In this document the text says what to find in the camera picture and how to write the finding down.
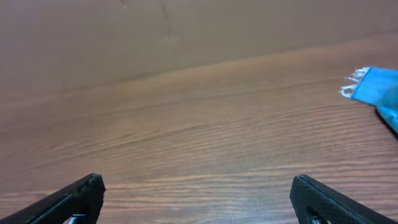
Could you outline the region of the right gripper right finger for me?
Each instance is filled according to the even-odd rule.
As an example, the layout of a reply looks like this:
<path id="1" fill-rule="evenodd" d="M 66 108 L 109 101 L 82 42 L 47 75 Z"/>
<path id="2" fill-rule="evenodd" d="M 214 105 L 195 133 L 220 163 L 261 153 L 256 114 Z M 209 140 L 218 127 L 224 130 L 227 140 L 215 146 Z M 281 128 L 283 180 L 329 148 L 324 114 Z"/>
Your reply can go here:
<path id="1" fill-rule="evenodd" d="M 290 201 L 300 224 L 397 224 L 308 175 L 294 177 Z"/>

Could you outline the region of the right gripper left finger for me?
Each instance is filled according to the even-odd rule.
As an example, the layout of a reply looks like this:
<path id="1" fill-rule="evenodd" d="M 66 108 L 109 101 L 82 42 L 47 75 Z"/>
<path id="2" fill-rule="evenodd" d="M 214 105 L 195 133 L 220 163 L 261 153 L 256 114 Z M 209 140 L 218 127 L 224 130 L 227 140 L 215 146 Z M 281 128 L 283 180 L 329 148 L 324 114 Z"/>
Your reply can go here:
<path id="1" fill-rule="evenodd" d="M 36 203 L 1 219 L 3 224 L 63 223 L 74 215 L 95 224 L 106 188 L 99 174 L 89 174 Z"/>

